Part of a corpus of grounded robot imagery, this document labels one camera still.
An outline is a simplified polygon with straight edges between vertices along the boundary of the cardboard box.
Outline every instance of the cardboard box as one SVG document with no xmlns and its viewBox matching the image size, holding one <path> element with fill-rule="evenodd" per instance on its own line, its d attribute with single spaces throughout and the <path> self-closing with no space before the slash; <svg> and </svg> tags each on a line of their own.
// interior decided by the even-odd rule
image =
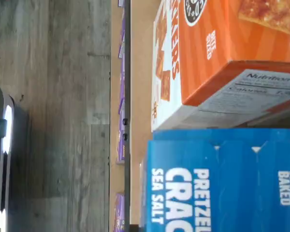
<svg viewBox="0 0 290 232">
<path fill-rule="evenodd" d="M 123 119 L 125 118 L 125 101 L 123 101 L 120 114 L 119 114 L 119 122 L 118 122 L 118 138 L 117 138 L 117 163 L 123 164 L 125 162 L 125 142 L 123 139 L 123 134 L 125 132 L 125 126 L 123 124 Z"/>
<path fill-rule="evenodd" d="M 125 197 L 123 194 L 116 195 L 115 222 L 113 232 L 125 231 Z"/>
<path fill-rule="evenodd" d="M 118 108 L 119 114 L 124 100 L 125 100 L 125 54 L 123 54 L 121 60 L 120 92 L 119 92 L 119 108 Z"/>
<path fill-rule="evenodd" d="M 159 131 L 143 176 L 141 231 L 290 232 L 290 130 Z"/>
<path fill-rule="evenodd" d="M 125 7 L 125 0 L 118 0 L 118 7 Z"/>
<path fill-rule="evenodd" d="M 125 24 L 125 10 L 122 12 L 121 17 L 121 32 L 120 32 L 120 43 L 119 43 L 119 52 L 118 58 L 122 58 L 125 52 L 125 31 L 126 31 L 126 24 Z"/>
<path fill-rule="evenodd" d="M 287 2 L 163 0 L 153 33 L 152 130 L 233 127 L 288 109 Z"/>
</svg>

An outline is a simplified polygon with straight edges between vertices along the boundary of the cracker image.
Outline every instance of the cracker image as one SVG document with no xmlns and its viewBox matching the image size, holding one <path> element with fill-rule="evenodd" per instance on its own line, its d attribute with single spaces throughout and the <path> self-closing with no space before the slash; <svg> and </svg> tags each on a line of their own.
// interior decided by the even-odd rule
<svg viewBox="0 0 290 232">
<path fill-rule="evenodd" d="M 166 21 L 166 15 L 162 17 L 163 13 L 160 13 L 159 20 L 157 22 L 157 27 L 156 27 L 156 43 L 159 41 L 159 47 L 162 46 L 163 41 L 166 36 L 166 30 L 167 30 L 167 21 Z"/>
<path fill-rule="evenodd" d="M 171 71 L 163 71 L 162 72 L 162 80 L 161 80 L 161 99 L 165 101 L 170 101 L 170 88 L 171 88 Z"/>
<path fill-rule="evenodd" d="M 162 78 L 163 62 L 164 62 L 164 51 L 159 50 L 156 62 L 156 76 L 159 79 Z"/>
<path fill-rule="evenodd" d="M 290 0 L 243 0 L 239 18 L 290 35 Z"/>
</svg>

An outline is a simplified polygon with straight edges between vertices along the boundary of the gray wood plank floor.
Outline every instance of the gray wood plank floor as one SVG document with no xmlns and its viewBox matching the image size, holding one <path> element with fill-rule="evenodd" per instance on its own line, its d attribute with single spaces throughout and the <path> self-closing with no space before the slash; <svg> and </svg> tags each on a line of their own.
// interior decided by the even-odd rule
<svg viewBox="0 0 290 232">
<path fill-rule="evenodd" d="M 0 0 L 0 86 L 17 105 L 9 231 L 108 231 L 110 11 Z"/>
</svg>

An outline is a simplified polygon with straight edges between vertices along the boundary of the purple product package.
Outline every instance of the purple product package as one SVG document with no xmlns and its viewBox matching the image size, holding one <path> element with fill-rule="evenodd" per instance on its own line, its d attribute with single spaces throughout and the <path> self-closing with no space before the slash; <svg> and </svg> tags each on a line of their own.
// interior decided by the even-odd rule
<svg viewBox="0 0 290 232">
<path fill-rule="evenodd" d="M 125 52 L 125 22 L 125 11 L 123 11 L 118 58 L 122 58 Z"/>
<path fill-rule="evenodd" d="M 123 194 L 116 195 L 115 222 L 113 232 L 125 231 L 125 197 Z"/>
<path fill-rule="evenodd" d="M 120 110 L 125 100 L 125 57 L 121 60 L 121 74 L 120 74 L 120 92 L 119 92 L 119 108 L 118 114 L 120 114 Z"/>
<path fill-rule="evenodd" d="M 119 7 L 125 7 L 125 0 L 118 0 Z"/>
<path fill-rule="evenodd" d="M 118 141 L 117 141 L 117 163 L 123 164 L 125 162 L 125 143 L 122 138 L 123 133 L 125 132 L 125 127 L 123 125 L 123 119 L 125 118 L 125 101 L 123 101 L 120 114 L 119 114 L 119 128 L 118 128 Z"/>
</svg>

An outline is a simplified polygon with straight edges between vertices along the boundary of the orange cracker box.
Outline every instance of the orange cracker box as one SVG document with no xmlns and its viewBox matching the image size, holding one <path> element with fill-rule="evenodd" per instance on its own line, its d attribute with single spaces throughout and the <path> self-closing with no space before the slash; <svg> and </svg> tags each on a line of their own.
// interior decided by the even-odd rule
<svg viewBox="0 0 290 232">
<path fill-rule="evenodd" d="M 234 127 L 288 109 L 290 0 L 163 0 L 152 78 L 153 131 Z"/>
</svg>

